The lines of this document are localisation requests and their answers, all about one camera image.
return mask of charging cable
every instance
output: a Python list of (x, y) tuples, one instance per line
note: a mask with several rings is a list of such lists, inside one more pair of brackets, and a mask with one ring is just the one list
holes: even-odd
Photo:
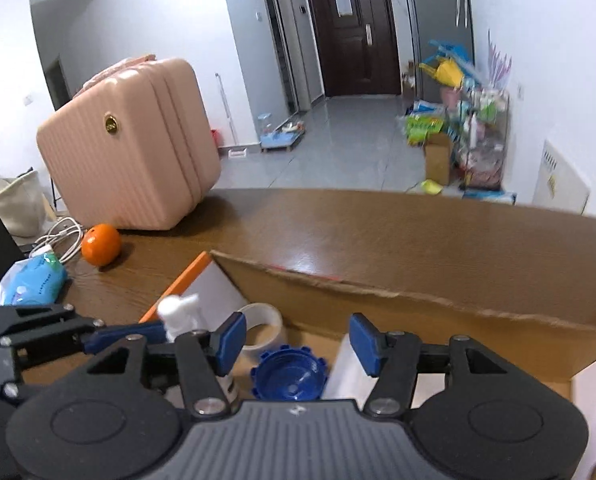
[(66, 264), (69, 260), (76, 256), (76, 254), (78, 254), (82, 239), (84, 237), (84, 229), (82, 225), (80, 225), (70, 216), (61, 218), (49, 229), (49, 231), (47, 231), (46, 235), (38, 238), (35, 243), (36, 248), (29, 256), (37, 256), (38, 254), (47, 253), (49, 251), (55, 253), (55, 247), (60, 242), (74, 236), (76, 238), (73, 244), (59, 258), (61, 264)]

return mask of white notice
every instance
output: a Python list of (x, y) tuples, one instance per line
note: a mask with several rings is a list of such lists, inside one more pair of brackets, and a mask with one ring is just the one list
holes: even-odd
[(339, 16), (353, 16), (351, 0), (335, 0), (335, 7), (337, 7)]

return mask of blue gear-shaped lid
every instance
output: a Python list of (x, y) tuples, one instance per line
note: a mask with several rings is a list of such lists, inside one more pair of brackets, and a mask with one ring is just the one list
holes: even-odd
[(282, 345), (260, 356), (260, 364), (251, 368), (251, 378), (256, 399), (316, 400), (327, 382), (327, 362), (315, 357), (308, 346)]

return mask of blue pouch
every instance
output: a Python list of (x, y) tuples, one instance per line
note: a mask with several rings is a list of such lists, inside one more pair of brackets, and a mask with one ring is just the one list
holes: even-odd
[(55, 303), (67, 271), (53, 253), (17, 262), (0, 281), (1, 305)]

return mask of brown door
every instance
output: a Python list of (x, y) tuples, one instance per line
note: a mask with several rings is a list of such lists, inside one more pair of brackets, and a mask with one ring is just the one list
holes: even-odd
[(399, 94), (391, 0), (309, 0), (325, 95)]

